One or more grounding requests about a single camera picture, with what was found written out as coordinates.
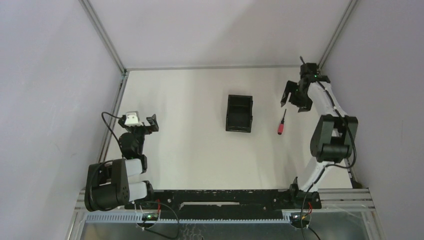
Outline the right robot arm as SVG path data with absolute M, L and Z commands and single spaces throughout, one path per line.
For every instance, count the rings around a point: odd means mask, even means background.
M 289 203 L 295 208 L 302 208 L 308 203 L 330 168 L 343 169 L 341 163 L 349 157 L 353 159 L 346 169 L 354 166 L 359 124 L 357 117 L 342 109 L 333 93 L 330 79 L 321 74 L 317 63 L 303 62 L 299 75 L 298 82 L 286 83 L 280 105 L 283 107 L 290 103 L 300 113 L 315 108 L 319 119 L 310 140 L 311 159 L 290 185 Z

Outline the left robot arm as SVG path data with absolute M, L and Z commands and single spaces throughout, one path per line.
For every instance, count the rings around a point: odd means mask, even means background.
M 148 158 L 143 153 L 144 143 L 147 135 L 159 131 L 157 116 L 148 116 L 146 122 L 143 122 L 137 111 L 129 111 L 116 119 L 126 131 L 120 136 L 112 133 L 121 157 L 88 167 L 84 204 L 90 212 L 107 212 L 136 203 L 149 209 L 157 200 L 153 186 L 148 180 L 130 180 L 148 170 Z

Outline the red handled screwdriver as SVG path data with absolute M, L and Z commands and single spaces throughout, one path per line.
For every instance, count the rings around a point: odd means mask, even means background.
M 282 134 L 283 134 L 284 126 L 285 126 L 285 116 L 286 116 L 286 112 L 287 112 L 287 109 L 285 109 L 285 110 L 284 110 L 284 113 L 283 113 L 282 119 L 281 119 L 280 124 L 279 124 L 279 126 L 278 126 L 278 129 L 277 129 L 277 134 L 278 134 L 278 135 L 282 135 Z

